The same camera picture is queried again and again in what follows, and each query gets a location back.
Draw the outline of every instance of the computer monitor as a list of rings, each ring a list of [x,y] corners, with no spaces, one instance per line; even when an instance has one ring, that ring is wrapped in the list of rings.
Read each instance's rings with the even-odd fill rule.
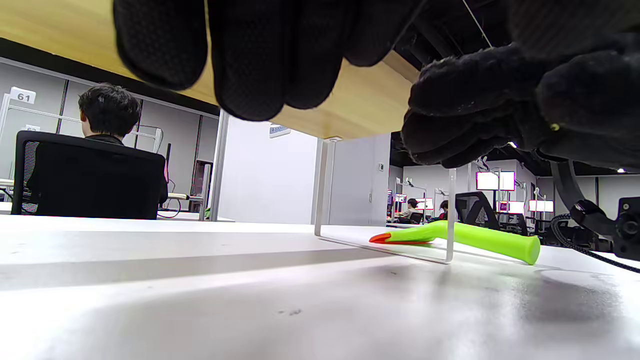
[[[509,214],[524,214],[524,201],[509,201]]]
[[[554,202],[550,200],[529,200],[529,211],[553,213]]]
[[[497,201],[495,208],[499,213],[524,214],[524,201]]]
[[[417,210],[434,210],[433,198],[428,197],[426,199],[416,199],[418,202]]]
[[[476,172],[476,189],[478,190],[503,190],[512,192],[516,190],[516,173],[503,171],[500,173],[500,189],[498,189],[498,175],[493,172]]]

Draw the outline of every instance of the clear acrylic stand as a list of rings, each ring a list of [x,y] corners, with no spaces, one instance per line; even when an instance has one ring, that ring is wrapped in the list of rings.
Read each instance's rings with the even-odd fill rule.
[[[452,168],[449,170],[449,218],[447,220],[447,248],[445,251],[445,256],[443,258],[436,256],[424,256],[424,255],[411,255],[407,253],[398,253],[393,250],[381,249],[379,247],[372,247],[367,245],[362,245],[361,243],[353,243],[351,241],[343,240],[340,238],[334,238],[330,236],[322,235],[322,225],[323,225],[323,213],[324,213],[324,199],[326,197],[326,173],[327,168],[332,167],[333,164],[330,163],[328,153],[329,146],[335,146],[335,142],[339,141],[338,139],[329,139],[323,140],[321,144],[320,150],[320,164],[319,169],[317,171],[317,188],[314,192],[314,204],[315,208],[315,217],[314,217],[314,234],[318,236],[322,240],[331,241],[335,243],[341,243],[344,245],[349,245],[353,247],[360,247],[363,249],[375,250],[379,252],[385,252],[387,254],[393,254],[398,256],[404,256],[408,258],[414,258],[419,260],[433,261],[436,263],[446,264],[453,260],[453,242],[454,242],[454,225],[456,223],[456,219],[458,218],[456,214],[456,206],[455,206],[455,198],[456,198],[456,169]]]

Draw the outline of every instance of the glove finger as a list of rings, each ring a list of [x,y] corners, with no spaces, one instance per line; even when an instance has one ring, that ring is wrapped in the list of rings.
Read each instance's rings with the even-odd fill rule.
[[[478,159],[481,156],[488,154],[496,147],[503,147],[509,142],[508,138],[495,137],[485,140],[478,140],[472,145],[466,146],[459,152],[456,152],[452,156],[443,158],[442,155],[434,156],[430,152],[420,152],[417,154],[410,154],[414,162],[422,165],[435,165],[441,164],[445,168],[461,167]]]
[[[413,159],[425,165],[437,164],[446,159],[467,158],[476,154],[478,149],[489,148],[490,150],[496,147],[496,144],[503,146],[511,141],[512,137],[507,130],[508,122],[509,117],[504,117],[490,125],[474,124],[471,129],[448,141],[445,145],[430,151],[415,152],[409,147],[407,149]]]
[[[538,101],[563,128],[613,137],[640,133],[640,59],[601,51],[577,56],[545,74]]]
[[[393,48],[426,0],[353,0],[355,24],[344,57],[356,66],[373,66]]]
[[[207,61],[204,4],[197,0],[115,0],[118,53],[140,79],[171,90],[191,87]]]
[[[293,20],[291,66],[285,102],[315,108],[331,93],[342,63],[349,1],[300,1]]]
[[[556,57],[640,24],[638,0],[511,0],[513,40],[528,55]]]
[[[487,155],[491,150],[503,147],[509,142],[509,138],[495,137],[474,143],[463,152],[455,154],[440,163],[444,168],[457,168],[464,166],[481,156]]]
[[[282,109],[290,10],[282,0],[209,0],[216,98],[231,115],[263,121]]]
[[[409,110],[404,116],[403,143],[413,152],[432,151],[465,133],[476,123],[489,123],[486,126],[494,126],[491,121],[506,117],[512,112],[513,104],[511,103],[494,109],[451,117],[432,117]]]
[[[494,47],[425,67],[412,86],[409,106],[427,115],[452,116],[530,101],[549,61],[529,60],[516,45]]]
[[[565,129],[543,142],[539,151],[597,167],[640,171],[640,143],[633,138],[604,137]]]

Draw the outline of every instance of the office desk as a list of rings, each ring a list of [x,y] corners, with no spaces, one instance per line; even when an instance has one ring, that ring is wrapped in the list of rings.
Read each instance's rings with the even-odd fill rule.
[[[1,359],[589,360],[640,350],[639,276],[569,249],[545,247],[527,266],[456,244],[441,265],[321,241],[310,225],[8,218]],[[326,227],[362,243],[387,230]]]
[[[0,215],[9,215],[11,213],[11,202],[0,201]]]

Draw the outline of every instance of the wall-mounted sign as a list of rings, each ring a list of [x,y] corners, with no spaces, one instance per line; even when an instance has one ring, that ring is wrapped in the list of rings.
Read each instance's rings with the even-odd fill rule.
[[[270,138],[277,138],[278,136],[282,136],[282,135],[286,135],[291,133],[291,129],[289,129],[288,127],[282,126],[282,125],[278,125],[278,124],[272,124],[269,127],[269,137]]]
[[[36,92],[17,88],[15,86],[11,87],[11,93],[9,95],[12,99],[28,102],[30,104],[33,104],[36,101]]]

